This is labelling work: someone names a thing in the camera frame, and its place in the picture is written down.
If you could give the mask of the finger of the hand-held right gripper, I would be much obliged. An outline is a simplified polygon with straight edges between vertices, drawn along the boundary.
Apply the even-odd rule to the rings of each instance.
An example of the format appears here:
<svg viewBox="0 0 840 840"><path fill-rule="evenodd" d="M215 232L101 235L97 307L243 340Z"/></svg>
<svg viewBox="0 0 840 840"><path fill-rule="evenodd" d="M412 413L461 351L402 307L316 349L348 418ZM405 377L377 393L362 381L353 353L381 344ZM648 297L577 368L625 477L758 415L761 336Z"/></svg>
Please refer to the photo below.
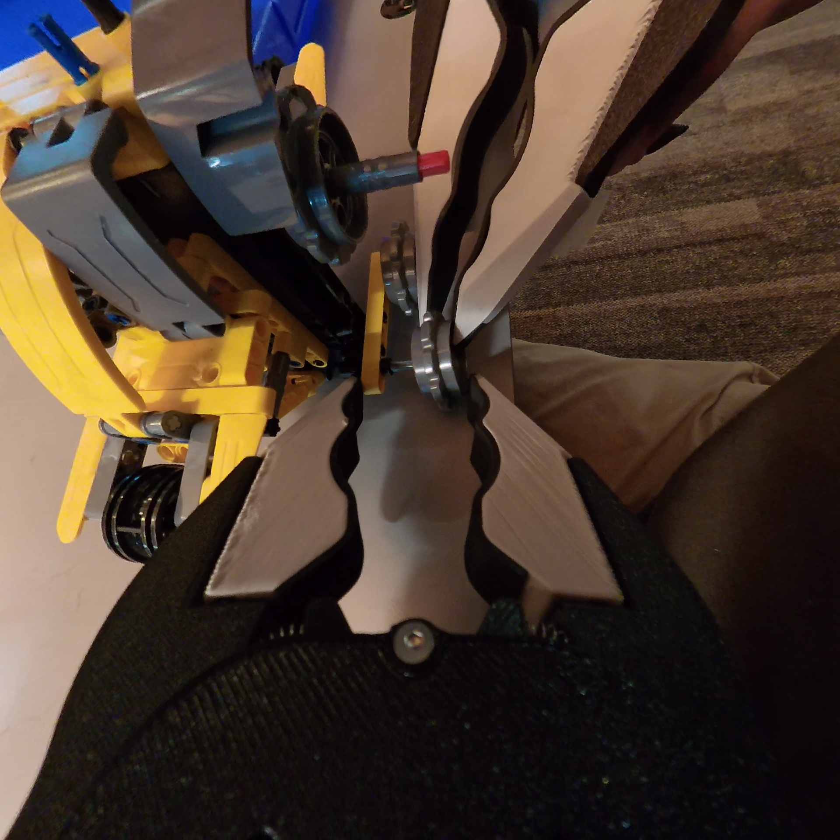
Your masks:
<svg viewBox="0 0 840 840"><path fill-rule="evenodd" d="M418 142L448 174L414 187L419 312L453 317L458 287L512 172L527 95L527 3L449 2Z"/></svg>
<svg viewBox="0 0 840 840"><path fill-rule="evenodd" d="M482 250L459 284L459 339L498 314L591 204L576 174L659 5L538 2L530 132L493 201Z"/></svg>

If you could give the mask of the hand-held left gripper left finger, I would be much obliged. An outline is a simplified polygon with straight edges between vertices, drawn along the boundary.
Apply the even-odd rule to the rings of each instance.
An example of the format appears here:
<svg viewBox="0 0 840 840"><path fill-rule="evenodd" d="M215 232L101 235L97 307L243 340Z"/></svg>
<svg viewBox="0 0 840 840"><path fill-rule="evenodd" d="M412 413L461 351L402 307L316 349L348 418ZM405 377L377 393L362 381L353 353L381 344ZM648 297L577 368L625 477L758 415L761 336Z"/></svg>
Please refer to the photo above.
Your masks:
<svg viewBox="0 0 840 840"><path fill-rule="evenodd" d="M350 430L351 377L268 446L204 591L206 599L267 596L336 545L350 499L331 457Z"/></svg>

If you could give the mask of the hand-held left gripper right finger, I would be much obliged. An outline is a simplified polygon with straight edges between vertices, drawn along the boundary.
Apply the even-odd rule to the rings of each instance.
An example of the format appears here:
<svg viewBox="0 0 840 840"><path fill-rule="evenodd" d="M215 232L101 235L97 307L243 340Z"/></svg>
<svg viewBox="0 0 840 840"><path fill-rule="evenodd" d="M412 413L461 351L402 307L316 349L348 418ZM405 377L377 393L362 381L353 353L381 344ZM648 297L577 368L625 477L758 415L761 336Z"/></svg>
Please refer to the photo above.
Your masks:
<svg viewBox="0 0 840 840"><path fill-rule="evenodd" d="M470 381L468 415L480 488L466 571L481 597L519 602L531 622L557 600L621 604L565 450L484 376Z"/></svg>

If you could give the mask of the dark grey toy wheel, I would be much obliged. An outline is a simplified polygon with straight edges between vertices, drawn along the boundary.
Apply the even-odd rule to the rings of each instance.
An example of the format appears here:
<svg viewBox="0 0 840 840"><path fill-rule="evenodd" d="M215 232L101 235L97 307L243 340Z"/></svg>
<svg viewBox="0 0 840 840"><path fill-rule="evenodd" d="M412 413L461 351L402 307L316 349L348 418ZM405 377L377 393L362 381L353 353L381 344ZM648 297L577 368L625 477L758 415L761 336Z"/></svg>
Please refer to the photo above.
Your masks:
<svg viewBox="0 0 840 840"><path fill-rule="evenodd" d="M412 337L412 364L421 392L448 411L469 390L469 372L463 349L454 344L454 324L438 311L424 314Z"/></svg>
<svg viewBox="0 0 840 840"><path fill-rule="evenodd" d="M393 223L380 249L385 294L407 316L417 315L415 237L406 222Z"/></svg>

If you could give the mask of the yellow grey toy brick vehicle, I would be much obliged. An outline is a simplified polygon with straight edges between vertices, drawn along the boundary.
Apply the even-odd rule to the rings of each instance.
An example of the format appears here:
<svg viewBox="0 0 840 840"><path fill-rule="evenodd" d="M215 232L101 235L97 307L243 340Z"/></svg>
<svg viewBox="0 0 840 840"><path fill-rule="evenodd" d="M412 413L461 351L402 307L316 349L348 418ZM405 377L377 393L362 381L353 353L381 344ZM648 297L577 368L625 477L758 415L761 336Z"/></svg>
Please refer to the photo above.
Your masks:
<svg viewBox="0 0 840 840"><path fill-rule="evenodd" d="M448 153L362 161L326 105L317 2L255 40L251 2L84 2L2 74L2 331L85 417L57 521L143 563L261 439L363 357L340 286L368 193Z"/></svg>

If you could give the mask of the person's beige pants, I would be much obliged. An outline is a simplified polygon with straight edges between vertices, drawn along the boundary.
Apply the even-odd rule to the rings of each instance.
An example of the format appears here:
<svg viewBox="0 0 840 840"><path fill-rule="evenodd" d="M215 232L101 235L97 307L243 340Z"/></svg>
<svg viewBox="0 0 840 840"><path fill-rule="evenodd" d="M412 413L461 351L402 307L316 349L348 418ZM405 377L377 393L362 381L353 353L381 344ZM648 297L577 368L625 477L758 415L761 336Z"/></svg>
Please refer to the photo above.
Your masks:
<svg viewBox="0 0 840 840"><path fill-rule="evenodd" d="M516 404L638 513L778 377L752 362L621 359L512 342Z"/></svg>

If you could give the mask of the blue plastic bin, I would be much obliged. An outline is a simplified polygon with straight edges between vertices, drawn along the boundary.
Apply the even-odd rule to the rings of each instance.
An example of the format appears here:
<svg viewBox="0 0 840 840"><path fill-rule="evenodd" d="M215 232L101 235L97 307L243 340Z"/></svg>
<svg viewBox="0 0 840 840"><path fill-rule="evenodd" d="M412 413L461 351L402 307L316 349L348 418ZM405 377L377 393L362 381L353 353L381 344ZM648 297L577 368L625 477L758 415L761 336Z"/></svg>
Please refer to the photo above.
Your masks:
<svg viewBox="0 0 840 840"><path fill-rule="evenodd" d="M293 67L324 105L326 2L2 2L2 49L27 35L37 55L2 67L2 125L84 102L125 107L165 126L258 106L277 87L270 58Z"/></svg>

